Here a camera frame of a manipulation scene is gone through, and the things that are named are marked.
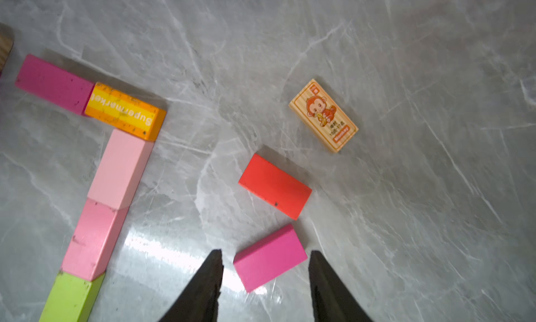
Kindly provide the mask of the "magenta block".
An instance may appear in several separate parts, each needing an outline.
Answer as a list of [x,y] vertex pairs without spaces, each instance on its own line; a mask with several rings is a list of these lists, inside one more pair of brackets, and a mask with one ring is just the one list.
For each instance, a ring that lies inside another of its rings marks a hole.
[[84,116],[95,83],[29,54],[22,64],[15,85],[74,114]]
[[233,265],[248,293],[307,260],[292,224],[238,252]]

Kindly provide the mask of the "red block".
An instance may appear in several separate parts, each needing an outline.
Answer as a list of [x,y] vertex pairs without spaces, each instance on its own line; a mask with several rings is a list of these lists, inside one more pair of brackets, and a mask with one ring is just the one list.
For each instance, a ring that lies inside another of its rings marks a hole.
[[251,158],[239,184],[293,220],[299,218],[312,193],[309,186],[257,154]]

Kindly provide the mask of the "magenta block top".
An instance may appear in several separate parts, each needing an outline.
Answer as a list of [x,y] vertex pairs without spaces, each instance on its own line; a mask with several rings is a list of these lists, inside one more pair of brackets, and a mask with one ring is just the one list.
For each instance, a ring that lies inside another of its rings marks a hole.
[[29,54],[22,64],[15,85],[74,114],[84,116],[95,83]]

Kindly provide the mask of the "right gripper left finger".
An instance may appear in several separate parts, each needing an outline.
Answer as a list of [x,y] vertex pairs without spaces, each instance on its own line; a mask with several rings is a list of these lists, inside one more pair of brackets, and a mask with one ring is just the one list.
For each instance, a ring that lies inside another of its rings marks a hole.
[[213,249],[160,321],[217,321],[222,251]]

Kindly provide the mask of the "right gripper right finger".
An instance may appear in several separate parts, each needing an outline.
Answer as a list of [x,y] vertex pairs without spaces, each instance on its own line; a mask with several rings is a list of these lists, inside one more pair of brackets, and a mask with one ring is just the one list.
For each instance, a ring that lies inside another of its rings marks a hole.
[[373,321],[320,251],[311,251],[308,272],[314,321]]

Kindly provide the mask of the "natural wood block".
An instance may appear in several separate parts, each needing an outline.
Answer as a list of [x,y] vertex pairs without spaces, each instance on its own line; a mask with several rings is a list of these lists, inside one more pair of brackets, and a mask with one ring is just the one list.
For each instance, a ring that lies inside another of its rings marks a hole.
[[13,39],[1,34],[0,35],[0,73],[3,72],[6,61],[13,48]]

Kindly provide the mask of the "light pink block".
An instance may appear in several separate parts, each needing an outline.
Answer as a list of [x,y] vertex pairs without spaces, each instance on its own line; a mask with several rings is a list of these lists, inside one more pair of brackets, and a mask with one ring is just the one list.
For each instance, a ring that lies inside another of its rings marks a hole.
[[87,197],[112,209],[128,208],[153,147],[153,142],[113,130]]

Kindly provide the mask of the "orange block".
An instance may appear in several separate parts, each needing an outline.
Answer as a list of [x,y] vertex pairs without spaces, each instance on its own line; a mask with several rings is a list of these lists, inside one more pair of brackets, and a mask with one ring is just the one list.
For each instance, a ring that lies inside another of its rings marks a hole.
[[103,83],[96,83],[85,114],[145,141],[155,142],[167,112]]

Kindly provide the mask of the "green block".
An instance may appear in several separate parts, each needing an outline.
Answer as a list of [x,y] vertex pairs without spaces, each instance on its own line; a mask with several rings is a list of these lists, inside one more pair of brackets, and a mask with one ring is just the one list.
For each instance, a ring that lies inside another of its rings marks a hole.
[[88,321],[105,276],[87,281],[60,271],[39,321]]

